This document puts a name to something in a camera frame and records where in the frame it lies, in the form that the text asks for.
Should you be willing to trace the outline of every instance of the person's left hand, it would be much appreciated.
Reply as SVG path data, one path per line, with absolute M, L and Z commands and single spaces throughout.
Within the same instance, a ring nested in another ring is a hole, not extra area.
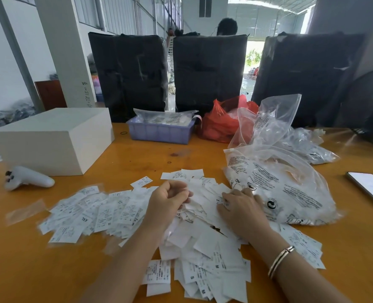
M 164 232 L 171 224 L 177 210 L 184 203 L 189 202 L 193 193 L 188 190 L 188 185 L 181 181 L 165 181 L 151 194 L 146 215 L 143 220 L 147 228 Z

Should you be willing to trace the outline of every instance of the dark window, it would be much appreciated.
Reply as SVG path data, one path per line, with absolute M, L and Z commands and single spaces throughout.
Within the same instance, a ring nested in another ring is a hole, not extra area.
M 211 0 L 199 0 L 199 18 L 211 17 Z
M 206 0 L 206 14 L 205 17 L 211 17 L 211 0 Z
M 205 5 L 206 5 L 206 0 L 199 0 L 199 17 L 204 17 Z

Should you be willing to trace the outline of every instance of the white box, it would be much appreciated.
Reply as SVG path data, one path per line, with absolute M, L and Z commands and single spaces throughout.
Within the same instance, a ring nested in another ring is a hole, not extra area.
M 55 108 L 0 127 L 8 167 L 82 175 L 114 140 L 108 108 Z

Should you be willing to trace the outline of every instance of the forearm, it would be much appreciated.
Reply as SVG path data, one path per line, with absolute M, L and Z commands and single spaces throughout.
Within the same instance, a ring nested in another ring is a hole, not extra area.
M 271 229 L 257 232 L 250 243 L 268 267 L 283 249 L 289 247 L 289 244 Z M 350 302 L 297 252 L 292 252 L 283 259 L 276 269 L 274 279 L 281 286 L 289 302 Z
M 90 286 L 80 303 L 131 303 L 162 237 L 161 230 L 143 226 Z

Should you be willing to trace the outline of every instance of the hand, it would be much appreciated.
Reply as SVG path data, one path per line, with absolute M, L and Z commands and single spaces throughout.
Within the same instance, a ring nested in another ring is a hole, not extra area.
M 258 195 L 253 196 L 249 188 L 223 193 L 223 198 L 229 202 L 230 206 L 226 209 L 223 204 L 218 204 L 217 210 L 238 236 L 250 241 L 256 232 L 270 229 L 262 210 L 262 199 Z
M 149 229 L 164 232 L 171 224 L 179 207 L 184 202 L 188 203 L 189 197 L 192 196 L 193 193 L 188 190 L 186 183 L 165 181 L 151 194 L 142 224 Z

